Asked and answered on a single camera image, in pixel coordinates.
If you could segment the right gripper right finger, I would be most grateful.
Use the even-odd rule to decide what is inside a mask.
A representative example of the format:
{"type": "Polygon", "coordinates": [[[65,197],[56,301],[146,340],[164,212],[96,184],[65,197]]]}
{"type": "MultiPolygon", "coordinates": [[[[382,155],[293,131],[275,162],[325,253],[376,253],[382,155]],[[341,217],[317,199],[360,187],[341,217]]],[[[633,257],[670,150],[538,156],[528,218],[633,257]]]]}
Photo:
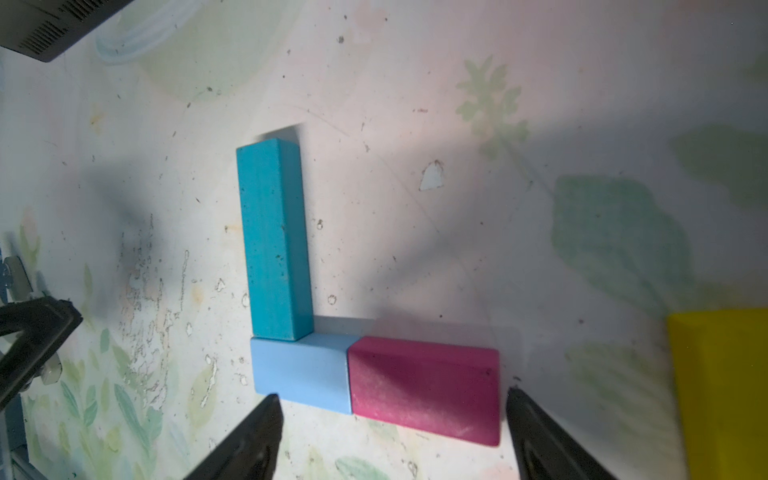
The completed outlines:
{"type": "Polygon", "coordinates": [[[616,480],[517,386],[508,390],[506,418],[522,480],[616,480]]]}

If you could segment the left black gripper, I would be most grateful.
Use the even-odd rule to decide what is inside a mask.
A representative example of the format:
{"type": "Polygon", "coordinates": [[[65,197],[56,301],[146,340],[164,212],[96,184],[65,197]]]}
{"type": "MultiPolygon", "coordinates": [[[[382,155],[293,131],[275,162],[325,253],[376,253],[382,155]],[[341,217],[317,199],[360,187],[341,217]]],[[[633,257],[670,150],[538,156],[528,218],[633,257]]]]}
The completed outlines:
{"type": "Polygon", "coordinates": [[[18,333],[1,358],[1,410],[36,376],[83,317],[68,300],[50,296],[1,307],[1,335],[18,333]]]}

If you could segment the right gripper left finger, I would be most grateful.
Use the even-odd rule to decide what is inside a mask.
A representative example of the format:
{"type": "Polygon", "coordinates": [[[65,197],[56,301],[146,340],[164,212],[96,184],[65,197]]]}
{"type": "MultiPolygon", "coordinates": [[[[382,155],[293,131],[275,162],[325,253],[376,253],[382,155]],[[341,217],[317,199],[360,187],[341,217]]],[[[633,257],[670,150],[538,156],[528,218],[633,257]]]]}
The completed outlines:
{"type": "Polygon", "coordinates": [[[284,416],[277,394],[257,407],[187,476],[187,480],[271,480],[284,416]]]}

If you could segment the light blue block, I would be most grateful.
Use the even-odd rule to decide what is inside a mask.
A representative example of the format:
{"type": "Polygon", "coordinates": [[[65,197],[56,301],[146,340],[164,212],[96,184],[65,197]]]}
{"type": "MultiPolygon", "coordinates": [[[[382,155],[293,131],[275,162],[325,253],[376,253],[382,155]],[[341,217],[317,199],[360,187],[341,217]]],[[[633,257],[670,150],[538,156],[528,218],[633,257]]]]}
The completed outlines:
{"type": "Polygon", "coordinates": [[[261,395],[352,413],[348,350],[359,339],[312,333],[297,341],[252,338],[253,384],[261,395]]]}

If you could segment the magenta block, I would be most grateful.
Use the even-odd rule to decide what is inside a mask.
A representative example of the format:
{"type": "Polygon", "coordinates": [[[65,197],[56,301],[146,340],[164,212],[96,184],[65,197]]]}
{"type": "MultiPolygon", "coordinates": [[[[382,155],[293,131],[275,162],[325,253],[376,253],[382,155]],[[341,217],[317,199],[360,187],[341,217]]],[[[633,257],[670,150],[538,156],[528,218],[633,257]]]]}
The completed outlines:
{"type": "Polygon", "coordinates": [[[364,337],[347,352],[352,412],[496,447],[500,355],[494,349],[364,337]]]}

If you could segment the yellow long block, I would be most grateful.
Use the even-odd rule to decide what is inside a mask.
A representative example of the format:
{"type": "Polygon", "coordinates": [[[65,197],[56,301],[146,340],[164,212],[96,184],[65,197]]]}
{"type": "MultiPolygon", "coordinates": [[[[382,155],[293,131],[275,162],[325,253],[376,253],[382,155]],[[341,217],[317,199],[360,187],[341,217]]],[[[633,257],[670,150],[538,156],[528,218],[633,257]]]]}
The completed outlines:
{"type": "Polygon", "coordinates": [[[767,477],[767,311],[667,319],[692,479],[767,477]]]}

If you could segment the teal long block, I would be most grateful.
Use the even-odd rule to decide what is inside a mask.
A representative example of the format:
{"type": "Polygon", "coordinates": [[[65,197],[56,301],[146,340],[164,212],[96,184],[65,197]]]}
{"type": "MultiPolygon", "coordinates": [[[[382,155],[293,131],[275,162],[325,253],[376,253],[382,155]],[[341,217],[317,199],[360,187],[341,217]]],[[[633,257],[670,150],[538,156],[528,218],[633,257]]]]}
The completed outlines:
{"type": "Polygon", "coordinates": [[[300,148],[263,140],[236,161],[253,335],[297,341],[313,332],[300,148]]]}

